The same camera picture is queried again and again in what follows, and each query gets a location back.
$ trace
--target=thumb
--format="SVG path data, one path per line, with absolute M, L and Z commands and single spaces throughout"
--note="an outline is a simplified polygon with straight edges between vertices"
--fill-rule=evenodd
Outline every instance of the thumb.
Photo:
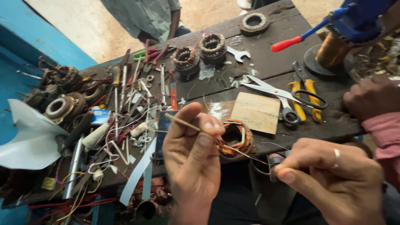
M 278 178 L 306 197 L 322 213 L 331 209 L 333 194 L 310 175 L 291 168 L 278 171 Z
M 211 135 L 200 132 L 193 144 L 188 159 L 184 163 L 185 170 L 188 173 L 200 172 L 203 162 L 207 159 L 211 149 L 214 147 L 213 140 L 214 138 Z

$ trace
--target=open-end wrench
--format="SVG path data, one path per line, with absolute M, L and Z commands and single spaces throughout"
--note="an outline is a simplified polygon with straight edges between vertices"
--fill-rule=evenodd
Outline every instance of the open-end wrench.
M 165 109 L 167 107 L 167 102 L 165 102 L 165 78 L 164 78 L 164 68 L 165 68 L 165 64 L 162 63 L 160 65 L 161 71 L 161 107 L 163 109 Z
M 227 46 L 226 47 L 228 52 L 230 52 L 232 55 L 235 56 L 236 61 L 238 62 L 243 62 L 242 57 L 243 56 L 247 56 L 248 58 L 250 58 L 250 53 L 249 52 L 240 52 L 240 51 L 236 51 L 235 49 Z

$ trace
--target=ring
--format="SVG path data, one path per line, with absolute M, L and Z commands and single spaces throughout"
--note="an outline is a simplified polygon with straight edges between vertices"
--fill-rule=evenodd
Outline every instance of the ring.
M 340 151 L 338 149 L 333 150 L 335 151 L 335 164 L 332 166 L 332 169 L 336 169 L 339 167 Z

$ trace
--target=cardboard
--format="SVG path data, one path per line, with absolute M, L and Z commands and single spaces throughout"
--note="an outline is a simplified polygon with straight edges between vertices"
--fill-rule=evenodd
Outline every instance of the cardboard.
M 230 118 L 242 121 L 252 130 L 276 134 L 279 109 L 279 99 L 240 92 Z

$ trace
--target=white capacitor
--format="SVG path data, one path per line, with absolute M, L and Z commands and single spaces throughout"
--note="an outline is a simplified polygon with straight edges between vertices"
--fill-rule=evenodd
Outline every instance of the white capacitor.
M 88 136 L 86 136 L 82 140 L 82 144 L 86 148 L 92 149 L 95 146 L 95 144 L 100 140 L 100 138 L 103 136 L 103 134 L 107 131 L 109 126 L 110 125 L 108 123 L 104 123 L 99 128 L 90 133 Z
M 147 129 L 147 124 L 146 123 L 141 123 L 139 126 L 135 127 L 131 132 L 130 135 L 132 137 L 137 138 L 141 133 L 143 133 Z
M 99 181 L 100 179 L 103 179 L 104 173 L 101 171 L 101 169 L 97 169 L 94 174 L 93 174 L 93 180 L 94 181 Z

